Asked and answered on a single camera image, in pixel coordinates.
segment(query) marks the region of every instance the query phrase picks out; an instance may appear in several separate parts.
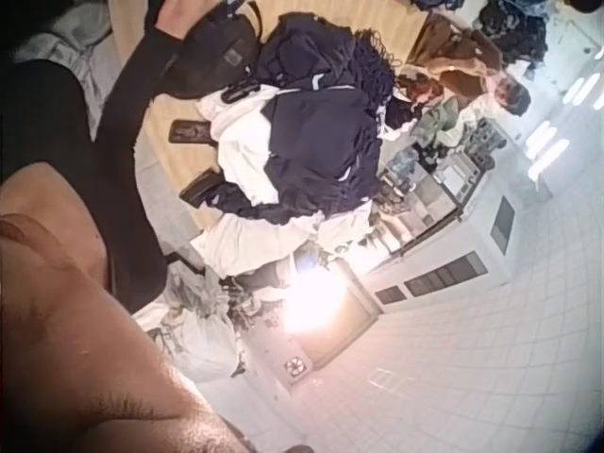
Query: bright light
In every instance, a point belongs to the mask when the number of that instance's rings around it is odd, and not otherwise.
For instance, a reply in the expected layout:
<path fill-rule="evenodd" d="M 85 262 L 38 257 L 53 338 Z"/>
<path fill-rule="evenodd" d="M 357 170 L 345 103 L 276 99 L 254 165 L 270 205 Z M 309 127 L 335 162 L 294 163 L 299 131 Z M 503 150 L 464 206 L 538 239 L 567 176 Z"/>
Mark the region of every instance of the bright light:
<path fill-rule="evenodd" d="M 539 175 L 546 169 L 551 163 L 556 160 L 560 154 L 566 150 L 570 142 L 568 140 L 560 140 L 556 142 L 551 148 L 549 148 L 532 166 L 528 169 L 528 177 L 533 181 L 539 178 Z"/>
<path fill-rule="evenodd" d="M 542 149 L 549 143 L 551 139 L 554 138 L 558 129 L 556 127 L 549 127 L 547 131 L 536 140 L 530 148 L 527 150 L 527 157 L 531 160 L 534 160 L 537 155 L 541 152 Z"/>
<path fill-rule="evenodd" d="M 594 102 L 594 109 L 600 110 L 604 107 L 604 92 L 597 98 L 597 101 Z"/>
<path fill-rule="evenodd" d="M 550 123 L 549 123 L 547 120 L 543 121 L 543 122 L 542 122 L 542 123 L 539 125 L 539 127 L 537 127 L 537 128 L 535 129 L 535 131 L 534 131 L 532 134 L 530 134 L 530 136 L 527 138 L 526 145 L 527 145 L 528 147 L 531 147 L 531 146 L 533 145 L 533 143 L 534 143 L 534 142 L 535 142 L 535 141 L 536 141 L 536 140 L 537 140 L 539 137 L 541 137 L 541 135 L 542 135 L 544 132 L 546 132 L 546 131 L 549 129 L 549 125 L 550 125 Z"/>
<path fill-rule="evenodd" d="M 574 97 L 573 105 L 580 106 L 583 101 L 587 98 L 589 93 L 594 89 L 594 86 L 596 85 L 599 79 L 600 74 L 591 74 L 590 77 L 587 79 L 587 82 L 585 82 L 585 85 L 583 85 L 583 88 L 581 88 L 577 95 Z"/>
<path fill-rule="evenodd" d="M 562 98 L 562 102 L 564 104 L 568 104 L 570 101 L 573 100 L 573 98 L 575 97 L 575 95 L 579 92 L 579 90 L 583 86 L 583 82 L 584 81 L 585 81 L 585 79 L 583 77 L 578 78 L 577 80 L 575 80 L 575 83 L 573 83 L 573 85 L 568 89 L 568 91 L 566 92 L 566 94 Z"/>
<path fill-rule="evenodd" d="M 324 327 L 336 314 L 346 293 L 344 276 L 317 266 L 297 276 L 286 290 L 283 325 L 290 333 Z"/>

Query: wooden surface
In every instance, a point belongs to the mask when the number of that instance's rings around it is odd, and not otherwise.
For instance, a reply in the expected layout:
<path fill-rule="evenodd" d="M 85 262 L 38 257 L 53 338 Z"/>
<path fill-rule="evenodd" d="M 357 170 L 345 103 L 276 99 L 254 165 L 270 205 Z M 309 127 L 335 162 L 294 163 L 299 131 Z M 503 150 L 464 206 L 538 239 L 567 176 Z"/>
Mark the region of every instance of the wooden surface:
<path fill-rule="evenodd" d="M 379 31 L 388 51 L 404 61 L 411 51 L 426 14 L 404 0 L 258 0 L 264 21 L 264 37 L 288 11 L 312 11 L 337 25 Z M 126 62 L 143 37 L 147 0 L 109 0 L 113 34 L 122 62 Z M 243 10 L 249 17 L 248 7 Z M 194 101 L 179 101 L 165 94 L 153 102 L 145 117 L 143 132 L 158 161 L 177 191 L 201 173 L 216 166 L 215 151 L 199 144 L 170 144 L 168 132 L 175 119 L 200 119 Z M 200 229 L 216 219 L 212 210 L 192 211 Z"/>

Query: white bag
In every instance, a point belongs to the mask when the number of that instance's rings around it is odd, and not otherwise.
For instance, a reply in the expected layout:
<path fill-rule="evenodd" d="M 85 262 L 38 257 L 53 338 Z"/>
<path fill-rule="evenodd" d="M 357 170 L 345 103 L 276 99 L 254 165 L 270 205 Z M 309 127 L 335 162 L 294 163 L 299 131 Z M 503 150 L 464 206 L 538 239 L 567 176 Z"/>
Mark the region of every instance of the white bag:
<path fill-rule="evenodd" d="M 177 322 L 161 326 L 162 346 L 174 366 L 196 383 L 230 378 L 239 365 L 235 328 L 230 320 L 216 314 L 199 318 L 183 310 Z"/>

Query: black backpack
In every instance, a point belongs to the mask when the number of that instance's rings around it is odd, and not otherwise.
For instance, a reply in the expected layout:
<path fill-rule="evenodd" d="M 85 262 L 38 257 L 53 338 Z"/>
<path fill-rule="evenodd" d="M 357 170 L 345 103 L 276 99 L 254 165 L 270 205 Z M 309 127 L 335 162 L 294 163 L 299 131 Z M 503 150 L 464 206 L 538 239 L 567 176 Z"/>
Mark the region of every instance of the black backpack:
<path fill-rule="evenodd" d="M 193 27 L 166 70 L 158 94 L 199 99 L 253 72 L 260 52 L 262 19 L 256 2 L 249 2 L 260 25 L 257 35 L 247 17 L 236 12 L 243 3 L 244 0 L 226 0 Z M 155 25 L 162 5 L 163 0 L 149 0 L 145 32 Z"/>

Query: fluorescent light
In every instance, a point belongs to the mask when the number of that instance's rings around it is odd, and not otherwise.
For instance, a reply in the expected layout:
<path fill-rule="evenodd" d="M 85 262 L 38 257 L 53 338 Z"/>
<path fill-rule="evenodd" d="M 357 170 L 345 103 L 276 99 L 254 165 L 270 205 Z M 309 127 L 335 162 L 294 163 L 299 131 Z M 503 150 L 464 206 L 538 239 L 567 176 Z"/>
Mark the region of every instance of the fluorescent light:
<path fill-rule="evenodd" d="M 526 145 L 531 147 L 535 141 L 549 129 L 549 125 L 550 123 L 547 120 L 543 121 L 539 127 L 537 127 L 535 131 L 527 138 Z"/>
<path fill-rule="evenodd" d="M 573 98 L 573 105 L 580 106 L 583 101 L 587 98 L 589 93 L 594 89 L 594 86 L 596 85 L 599 79 L 599 73 L 591 74 L 587 79 L 587 82 L 585 82 L 585 85 L 583 85 L 583 88 L 581 88 L 577 95 Z"/>
<path fill-rule="evenodd" d="M 546 132 L 544 132 L 541 137 L 539 137 L 527 150 L 527 157 L 531 160 L 534 160 L 537 155 L 541 152 L 542 149 L 549 143 L 551 139 L 554 138 L 558 132 L 556 127 L 549 127 Z"/>
<path fill-rule="evenodd" d="M 564 95 L 564 98 L 562 99 L 562 102 L 564 104 L 568 104 L 570 101 L 573 100 L 573 97 L 575 97 L 575 95 L 579 92 L 579 90 L 583 86 L 584 81 L 585 81 L 585 79 L 583 77 L 580 77 L 577 80 L 575 80 L 575 83 L 573 83 L 571 85 L 571 87 L 568 89 L 568 91 Z"/>
<path fill-rule="evenodd" d="M 533 181 L 536 181 L 543 170 L 551 165 L 551 163 L 566 150 L 569 144 L 570 142 L 566 139 L 557 141 L 556 144 L 549 148 L 545 154 L 539 158 L 539 160 L 532 164 L 528 169 L 528 177 Z"/>
<path fill-rule="evenodd" d="M 594 102 L 594 109 L 600 110 L 604 107 L 604 92 L 597 98 L 597 101 Z"/>

